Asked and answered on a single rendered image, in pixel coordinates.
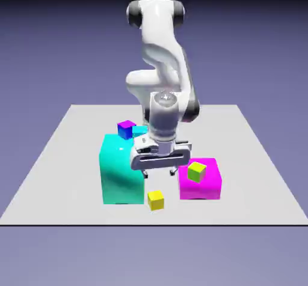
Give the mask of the small lime green cube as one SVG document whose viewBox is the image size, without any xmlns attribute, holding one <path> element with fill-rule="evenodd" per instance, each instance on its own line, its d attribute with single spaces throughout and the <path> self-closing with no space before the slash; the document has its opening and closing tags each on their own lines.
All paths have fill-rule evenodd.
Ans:
<svg viewBox="0 0 308 286">
<path fill-rule="evenodd" d="M 207 166 L 200 162 L 192 162 L 187 169 L 187 177 L 189 180 L 196 183 L 201 183 L 205 174 Z"/>
</svg>

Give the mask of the small cyan cube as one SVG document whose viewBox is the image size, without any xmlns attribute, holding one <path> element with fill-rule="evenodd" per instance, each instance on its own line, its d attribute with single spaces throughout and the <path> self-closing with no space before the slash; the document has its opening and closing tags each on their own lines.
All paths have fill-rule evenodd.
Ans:
<svg viewBox="0 0 308 286">
<path fill-rule="evenodd" d="M 133 126 L 132 127 L 132 137 L 136 138 L 141 135 L 144 135 L 148 132 L 148 127 L 147 126 Z"/>
</svg>

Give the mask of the small yellow cube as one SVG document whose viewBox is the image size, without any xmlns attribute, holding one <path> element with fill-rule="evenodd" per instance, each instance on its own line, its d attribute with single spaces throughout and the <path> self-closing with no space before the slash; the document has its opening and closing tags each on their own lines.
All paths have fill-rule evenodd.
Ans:
<svg viewBox="0 0 308 286">
<path fill-rule="evenodd" d="M 160 190 L 150 191 L 147 194 L 147 200 L 151 211 L 164 208 L 164 196 Z"/>
</svg>

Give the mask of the large magenta box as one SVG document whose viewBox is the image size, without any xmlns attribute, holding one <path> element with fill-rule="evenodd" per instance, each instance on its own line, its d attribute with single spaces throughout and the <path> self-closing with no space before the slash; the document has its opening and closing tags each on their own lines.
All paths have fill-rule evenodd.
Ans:
<svg viewBox="0 0 308 286">
<path fill-rule="evenodd" d="M 187 177 L 188 166 L 194 161 L 207 166 L 201 183 Z M 178 182 L 180 199 L 220 199 L 222 178 L 215 158 L 191 158 L 187 165 L 179 167 Z"/>
</svg>

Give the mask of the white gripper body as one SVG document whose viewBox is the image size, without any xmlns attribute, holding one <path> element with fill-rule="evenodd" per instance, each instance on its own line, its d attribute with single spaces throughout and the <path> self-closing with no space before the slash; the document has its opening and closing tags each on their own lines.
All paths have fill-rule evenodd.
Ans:
<svg viewBox="0 0 308 286">
<path fill-rule="evenodd" d="M 191 158 L 192 144 L 176 142 L 169 154 L 159 155 L 158 150 L 150 147 L 131 150 L 130 164 L 133 170 L 148 170 L 187 165 Z"/>
</svg>

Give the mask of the small purple cube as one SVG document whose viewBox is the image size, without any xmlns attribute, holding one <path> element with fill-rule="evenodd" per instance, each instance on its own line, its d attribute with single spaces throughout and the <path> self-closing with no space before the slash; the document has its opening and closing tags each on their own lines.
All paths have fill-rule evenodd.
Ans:
<svg viewBox="0 0 308 286">
<path fill-rule="evenodd" d="M 122 121 L 117 123 L 118 135 L 127 140 L 132 138 L 132 128 L 136 126 L 136 124 L 130 120 Z"/>
</svg>

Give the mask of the large cyan box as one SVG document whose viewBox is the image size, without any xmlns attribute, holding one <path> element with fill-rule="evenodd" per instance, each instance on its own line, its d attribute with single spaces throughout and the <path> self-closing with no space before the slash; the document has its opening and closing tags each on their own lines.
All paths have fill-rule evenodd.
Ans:
<svg viewBox="0 0 308 286">
<path fill-rule="evenodd" d="M 133 140 L 106 134 L 99 153 L 102 199 L 104 204 L 143 204 L 144 177 L 131 169 Z"/>
</svg>

